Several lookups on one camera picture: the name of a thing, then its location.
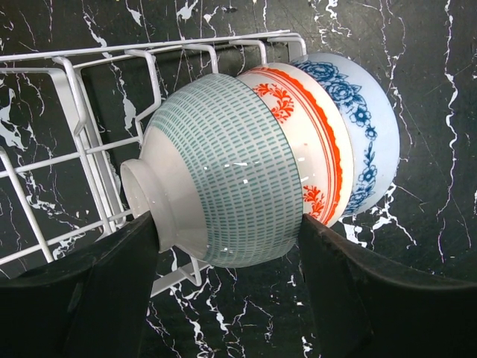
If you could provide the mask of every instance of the bowl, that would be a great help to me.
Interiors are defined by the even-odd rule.
[[[332,226],[353,186],[353,150],[335,103],[312,77],[285,63],[259,66],[237,78],[268,105],[291,146],[304,213]]]
[[[236,78],[206,75],[164,101],[121,177],[133,215],[151,211],[161,251],[175,245],[234,268],[281,257],[296,242],[297,164],[272,112]]]
[[[372,75],[345,57],[308,54],[291,64],[326,90],[350,134],[355,171],[344,215],[370,209],[388,190],[399,163],[399,130],[388,97]]]

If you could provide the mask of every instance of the marble background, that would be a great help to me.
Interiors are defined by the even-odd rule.
[[[0,54],[299,32],[310,52],[342,54],[367,69],[399,122],[395,181],[374,208],[333,229],[416,269],[477,280],[476,20],[473,0],[17,0],[0,4]],[[231,75],[258,63],[248,48],[220,56],[221,71]],[[286,60],[280,45],[268,47],[268,56]],[[157,61],[164,98],[210,72],[205,56]],[[152,99],[142,63],[99,66],[84,76],[104,140],[134,135],[133,118]],[[48,77],[0,75],[0,145],[15,166],[74,151]],[[138,150],[110,151],[112,165]],[[20,177],[47,239],[98,220],[79,160]],[[7,178],[0,179],[0,234],[2,257],[36,243]],[[60,242],[53,254],[62,257],[99,235]],[[156,296],[142,357],[319,357],[299,260],[294,249],[253,268],[208,269],[202,287],[183,283]],[[178,252],[163,254],[158,272],[182,261]],[[44,263],[35,253],[1,266],[0,274],[15,277]]]

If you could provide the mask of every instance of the white vein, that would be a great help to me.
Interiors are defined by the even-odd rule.
[[[100,35],[96,34],[93,26],[97,27],[95,22],[94,16],[89,14],[83,4],[83,19],[88,26],[89,32],[92,38],[100,45],[100,47],[107,47],[106,40],[101,37]],[[111,54],[107,52],[103,52],[103,56],[105,58],[110,58]],[[118,91],[122,94],[122,104],[124,109],[124,129],[133,136],[134,134],[131,133],[130,129],[133,127],[133,121],[136,118],[136,107],[134,106],[133,102],[127,97],[126,89],[124,88],[125,82],[122,79],[122,71],[117,65],[111,63],[110,68],[113,71],[113,74],[116,78],[116,87]]]
[[[310,343],[310,342],[308,342],[308,341],[306,341],[305,336],[302,336],[302,337],[301,337],[301,345],[302,345],[302,348],[303,348],[303,356],[304,356],[305,358],[307,358],[307,357],[309,356],[308,354],[309,354],[311,351],[313,351],[313,344]]]
[[[344,220],[348,220],[348,218],[340,218],[338,221],[343,225],[344,232],[346,234],[346,238],[355,244],[361,245],[363,248],[367,247],[367,243],[365,241],[359,241],[358,235],[363,232],[363,228],[361,226],[355,225],[356,216],[352,216],[352,224],[347,224]]]
[[[127,0],[125,0],[124,3],[126,4],[126,10],[129,11],[134,21],[136,22],[136,24],[142,27],[142,23],[141,23],[142,14],[138,10],[131,9],[129,7],[129,4],[127,3]]]
[[[189,20],[192,17],[192,11],[194,10],[195,5],[197,5],[199,0],[194,0],[194,2],[189,6],[189,0],[186,0],[184,6],[177,11],[177,0],[174,0],[176,4],[176,17],[177,19],[182,19],[184,21]]]
[[[439,215],[449,206],[449,203],[452,199],[454,204],[455,204],[455,207],[457,208],[457,211],[459,212],[462,220],[464,221],[464,227],[465,227],[465,231],[466,231],[466,234],[467,234],[467,240],[469,242],[469,248],[471,248],[472,247],[472,240],[470,238],[469,229],[467,227],[467,221],[465,220],[464,216],[462,215],[461,209],[459,208],[457,202],[452,197],[452,188],[454,186],[454,169],[455,169],[455,162],[457,161],[457,157],[455,155],[454,144],[458,140],[457,132],[455,131],[454,127],[452,126],[452,117],[455,115],[455,111],[454,111],[454,108],[452,107],[452,105],[454,104],[454,101],[458,97],[459,91],[458,91],[458,88],[457,88],[457,86],[454,82],[454,76],[449,73],[449,68],[448,68],[449,59],[450,59],[450,43],[452,41],[452,26],[454,24],[454,16],[449,12],[450,5],[451,5],[451,0],[448,0],[447,3],[446,3],[446,6],[444,7],[444,10],[446,11],[446,15],[447,15],[448,20],[449,20],[447,42],[446,42],[447,49],[446,49],[446,61],[445,61],[445,65],[444,65],[444,74],[445,74],[447,80],[449,81],[449,83],[451,84],[452,89],[453,89],[451,99],[450,99],[449,103],[447,104],[447,108],[449,109],[449,114],[446,116],[446,126],[451,130],[451,132],[453,134],[453,138],[449,142],[449,148],[452,152],[452,165],[451,165],[451,168],[449,170],[450,184],[447,186],[447,199],[446,199],[445,204],[437,211],[436,219],[439,220]],[[438,241],[439,245],[440,245],[440,238],[443,235],[445,226],[446,226],[446,224],[445,224],[445,221],[444,221],[443,227],[441,228],[441,230],[439,232],[439,235],[437,237],[437,241]],[[443,255],[442,255],[440,247],[439,247],[439,252],[441,253],[441,257],[442,257],[442,260],[443,260]]]

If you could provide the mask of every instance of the dish rack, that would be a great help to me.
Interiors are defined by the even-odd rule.
[[[102,227],[103,233],[98,238],[99,240],[110,235],[112,232],[118,230],[127,223],[126,216],[131,214],[131,210],[125,210],[123,208],[118,189],[115,185],[113,173],[111,172],[108,163],[106,151],[134,142],[138,142],[140,145],[142,144],[143,130],[141,121],[148,115],[152,114],[161,105],[161,92],[157,77],[155,55],[169,51],[203,51],[210,56],[212,72],[218,73],[218,57],[215,52],[215,45],[228,44],[231,46],[255,46],[259,50],[261,63],[266,64],[267,54],[265,51],[265,43],[285,43],[288,46],[288,56],[290,60],[306,54],[305,41],[299,34],[291,33],[287,30],[281,30],[244,36],[213,37],[195,40],[142,43],[0,56],[0,63],[5,65],[5,67],[0,68],[0,73],[47,74],[52,79],[76,147],[76,151],[70,154],[38,161],[26,166],[14,167],[7,156],[7,152],[0,146],[0,158],[5,167],[5,170],[0,172],[0,178],[10,178],[22,208],[25,211],[28,222],[38,241],[36,245],[31,246],[30,248],[17,251],[6,257],[1,257],[0,266],[39,250],[42,251],[46,262],[50,263],[54,260],[49,249],[50,245],[54,245],[89,230],[96,229],[97,227]],[[69,60],[69,57],[72,56],[91,54],[104,54],[105,58],[75,65]],[[123,61],[135,57],[144,59],[147,64],[154,102],[134,119],[137,136],[104,144],[98,130],[95,116],[92,112],[92,107],[88,93],[86,92],[81,71],[87,67]],[[8,66],[8,63],[15,62],[15,66],[17,66],[16,63],[19,61],[41,59],[51,59],[53,62],[61,65],[62,69],[57,67],[22,68]],[[74,159],[80,160],[100,219],[97,222],[88,224],[77,230],[64,233],[63,235],[51,239],[46,239],[40,230],[30,205],[28,204],[22,185],[19,182],[18,174]],[[200,271],[209,267],[209,265],[196,260],[194,257],[190,257],[190,260],[191,262],[187,265],[179,267],[177,270],[173,270],[155,280],[151,297],[167,290],[169,287],[185,279],[190,280],[196,286],[200,286],[202,284]]]

